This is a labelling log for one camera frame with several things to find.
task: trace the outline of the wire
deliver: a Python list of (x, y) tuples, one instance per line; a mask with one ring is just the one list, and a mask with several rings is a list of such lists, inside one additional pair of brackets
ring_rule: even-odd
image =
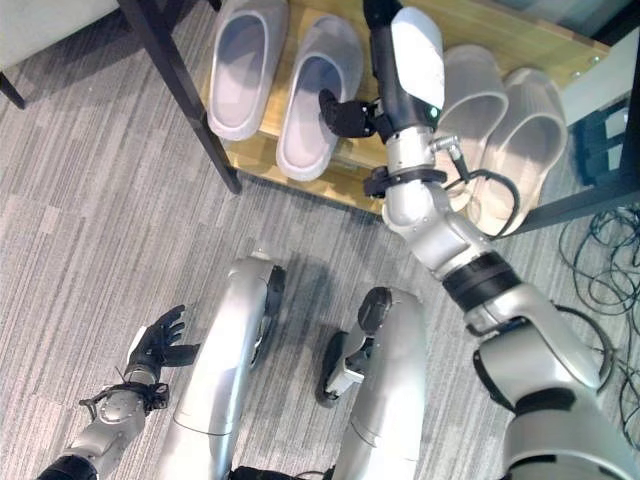
[[(483, 177), (483, 178), (486, 178), (487, 180), (495, 180), (496, 182), (505, 186), (511, 193), (511, 196), (513, 197), (513, 207), (511, 208), (511, 214), (507, 219), (507, 223), (504, 224), (504, 226), (500, 229), (500, 231), (497, 234), (487, 235), (487, 237), (490, 240), (495, 240), (497, 238), (500, 238), (502, 235), (504, 235), (504, 233), (507, 230), (509, 230), (509, 227), (511, 227), (511, 225), (513, 224), (513, 221), (516, 219), (516, 216), (518, 215), (518, 211), (520, 210), (520, 193), (518, 192), (518, 187), (516, 187), (516, 184), (513, 183), (511, 179), (505, 177), (504, 175), (500, 175), (499, 173), (492, 172), (491, 170), (487, 170), (485, 168), (479, 168), (477, 170), (473, 170), (472, 172), (469, 172), (468, 181), (471, 181), (478, 177)], [(457, 187), (462, 182), (468, 183), (468, 181), (465, 182), (465, 180), (462, 177), (460, 177), (457, 180), (454, 180), (453, 182), (451, 182), (449, 185), (445, 186), (444, 189), (450, 190), (454, 187)]]
[(598, 393), (602, 392), (608, 385), (611, 379), (613, 378), (613, 372), (615, 370), (616, 363), (616, 349), (613, 346), (613, 342), (607, 332), (600, 326), (598, 322), (596, 322), (593, 318), (589, 317), (585, 313), (582, 313), (579, 310), (576, 310), (572, 307), (567, 307), (566, 305), (555, 305), (556, 309), (560, 312), (569, 313), (574, 315), (582, 320), (584, 320), (598, 335), (600, 339), (600, 344), (602, 345), (602, 349), (592, 348), (592, 350), (596, 350), (602, 353), (602, 364), (600, 365), (600, 387), (598, 387)]
[[(640, 335), (636, 318), (640, 299), (640, 208), (634, 205), (595, 215), (573, 256), (564, 247), (569, 225), (560, 233), (558, 250), (572, 271), (578, 298), (599, 315), (623, 317), (627, 327), (624, 359), (614, 350), (612, 361), (623, 377), (618, 392), (622, 432), (629, 445), (640, 451), (639, 432), (637, 429), (632, 432), (632, 423), (640, 424), (640, 370), (631, 363), (635, 340)], [(606, 262), (600, 270), (594, 270), (598, 248), (606, 254)], [(606, 355), (604, 343), (602, 350)]]

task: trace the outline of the cable bundle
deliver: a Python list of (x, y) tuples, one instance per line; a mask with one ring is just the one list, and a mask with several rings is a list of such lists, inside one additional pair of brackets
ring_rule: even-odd
[[(594, 325), (591, 326), (596, 329), (602, 340), (603, 348), (596, 350), (605, 355), (605, 362), (607, 358), (613, 359), (607, 378), (613, 373), (613, 365), (617, 366), (623, 375), (624, 380), (618, 395), (622, 431), (627, 442), (640, 451), (638, 430), (634, 432), (636, 438), (631, 432), (632, 421), (637, 422), (636, 425), (640, 424), (640, 370), (631, 365), (634, 341), (636, 336), (640, 335), (636, 318), (636, 307), (640, 297), (640, 206), (618, 208), (595, 215), (573, 256), (569, 256), (564, 249), (569, 225), (563, 228), (558, 247), (562, 260), (572, 270), (573, 284), (578, 297), (599, 315), (623, 316), (627, 324), (626, 352), (622, 357), (616, 350), (607, 352), (613, 349), (611, 343), (608, 347), (603, 340), (602, 329), (598, 331)], [(593, 253), (598, 248), (605, 253), (606, 261), (600, 269), (593, 271)]]

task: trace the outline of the pair of slippers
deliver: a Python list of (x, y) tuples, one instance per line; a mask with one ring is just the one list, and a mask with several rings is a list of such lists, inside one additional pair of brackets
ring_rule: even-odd
[[(491, 170), (518, 188), (520, 208), (505, 234), (513, 232), (537, 204), (549, 170), (562, 155), (567, 127), (557, 87), (543, 72), (521, 68), (504, 83), (493, 55), (462, 45), (444, 55), (445, 105), (436, 134), (457, 135), (468, 169)], [(436, 168), (450, 180), (458, 174), (438, 154)], [(488, 235), (496, 235), (513, 211), (510, 191), (478, 178), (449, 190), (452, 208)]]
[[(207, 119), (227, 140), (245, 140), (264, 116), (289, 18), (286, 0), (226, 0), (216, 18)], [(319, 17), (307, 31), (294, 62), (289, 100), (276, 153), (288, 177), (309, 181), (326, 169), (338, 141), (320, 116), (318, 94), (353, 99), (363, 53), (351, 25)]]

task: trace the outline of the shoe rack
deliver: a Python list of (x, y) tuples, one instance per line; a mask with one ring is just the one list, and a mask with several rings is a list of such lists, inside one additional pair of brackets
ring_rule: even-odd
[[(217, 3), (215, 0), (209, 2), (212, 5)], [(287, 39), (266, 114), (258, 134), (226, 148), (230, 165), (225, 163), (220, 143), (204, 120), (203, 104), (208, 98), (209, 79), (203, 85), (193, 85), (152, 2), (118, 0), (118, 3), (232, 191), (237, 193), (241, 189), (235, 178), (235, 168), (342, 204), (380, 213), (382, 202), (367, 198), (362, 193), (362, 180), (370, 169), (386, 163), (384, 146), (377, 136), (340, 140), (329, 168), (311, 182), (297, 182), (285, 177), (275, 160), (295, 54), (304, 33), (317, 17), (332, 13), (351, 22), (365, 55), (364, 76), (357, 97), (365, 100), (376, 98), (376, 83), (371, 75), (369, 32), (361, 0), (289, 0)], [(486, 0), (404, 0), (403, 4), (422, 9), (436, 22), (442, 32), (445, 49), (467, 43), (482, 45), (492, 51), (503, 74), (518, 67), (534, 67), (545, 71), (560, 87), (564, 87), (575, 79), (576, 72), (585, 72), (596, 63), (595, 59), (604, 59), (609, 51), (604, 44)]]
[[(405, 5), (424, 10), (440, 27), (448, 46), (478, 43), (489, 48), (503, 73), (522, 66), (547, 72), (562, 87), (574, 72), (584, 72), (593, 58), (606, 57), (609, 47), (562, 27), (498, 6), (470, 0), (409, 0)], [(362, 193), (369, 170), (385, 165), (385, 151), (377, 136), (341, 139), (327, 171), (317, 180), (297, 182), (285, 177), (275, 164), (275, 150), (284, 111), (291, 70), (298, 44), (313, 21), (325, 13), (346, 18), (358, 33), (365, 52), (365, 69), (358, 98), (377, 96), (371, 75), (368, 29), (360, 1), (290, 0), (290, 24), (284, 51), (273, 83), (259, 134), (227, 148), (232, 165), (252, 175), (314, 195), (380, 213), (382, 202)]]

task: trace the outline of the floor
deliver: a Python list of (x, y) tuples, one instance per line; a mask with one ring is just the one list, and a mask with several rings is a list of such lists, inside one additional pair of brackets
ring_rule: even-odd
[[(174, 38), (201, 84), (213, 15), (207, 2), (192, 7)], [(389, 285), (415, 293), (431, 317), (419, 478), (501, 475), (510, 417), (475, 377), (476, 341), (377, 217), (246, 175), (242, 195), (226, 191), (117, 13), (5, 73), (28, 107), (0, 98), (0, 478), (35, 477), (87, 424), (77, 401), (118, 382), (141, 325), (185, 303), (186, 340), (202, 339), (232, 260), (257, 247), (286, 268), (287, 287), (236, 465), (296, 474), (333, 464), (354, 392), (333, 410), (315, 403), (323, 349), (350, 328), (369, 288)], [(565, 158), (543, 201), (576, 191), (573, 178)], [(571, 227), (570, 243), (584, 225)], [(559, 232), (496, 248), (543, 292), (578, 306)], [(604, 322), (622, 345), (623, 323)], [(188, 374), (165, 372), (170, 409)], [(614, 422), (619, 385), (603, 395)], [(152, 414), (111, 478), (155, 478), (169, 420), (170, 411)]]

